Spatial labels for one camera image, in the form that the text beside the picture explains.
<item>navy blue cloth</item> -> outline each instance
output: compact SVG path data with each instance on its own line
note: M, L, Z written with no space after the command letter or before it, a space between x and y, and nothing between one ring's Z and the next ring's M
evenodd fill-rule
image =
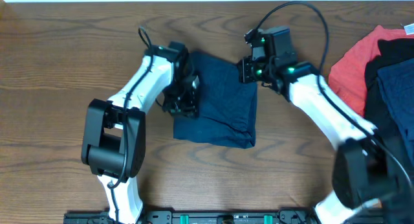
M201 52L190 54L200 79L199 117L174 119L174 138L218 146L256 143L257 84L241 84L237 67Z
M383 101L400 130L414 162L414 58L378 70Z

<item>white label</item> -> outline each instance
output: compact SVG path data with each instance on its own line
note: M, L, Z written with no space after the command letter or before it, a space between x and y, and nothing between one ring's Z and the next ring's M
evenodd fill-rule
M414 23L404 26L404 30L406 30L407 36L410 34L414 34Z

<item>clothing pile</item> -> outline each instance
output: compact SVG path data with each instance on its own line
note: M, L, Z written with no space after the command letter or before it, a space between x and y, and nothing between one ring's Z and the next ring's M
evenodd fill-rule
M413 180L414 35L377 26L332 67L329 86L377 126L384 145ZM398 200L404 198L396 197L385 205L398 208L404 204Z

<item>red cloth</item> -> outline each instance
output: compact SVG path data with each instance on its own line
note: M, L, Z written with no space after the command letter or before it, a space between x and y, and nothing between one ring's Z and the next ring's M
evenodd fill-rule
M413 38L405 30L390 30L376 26L374 31L356 43L343 58L332 66L329 74L329 87L358 115L364 116L367 86L365 67L368 62L380 55L378 40Z

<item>wood grain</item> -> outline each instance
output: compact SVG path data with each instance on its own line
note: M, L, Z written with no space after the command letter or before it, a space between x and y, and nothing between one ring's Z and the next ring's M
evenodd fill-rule
M80 162L87 105L119 90L140 65L137 26L154 43L237 62L243 34L279 3L9 4L0 20L0 219L61 223L68 210L107 207ZM410 2L317 2L331 30L329 67L379 24L412 22ZM300 57L318 63L323 32L303 7L274 14L289 25ZM238 150L172 139L173 119L154 106L139 173L145 203L177 210L309 206L331 190L334 152L300 110L259 89L257 144Z

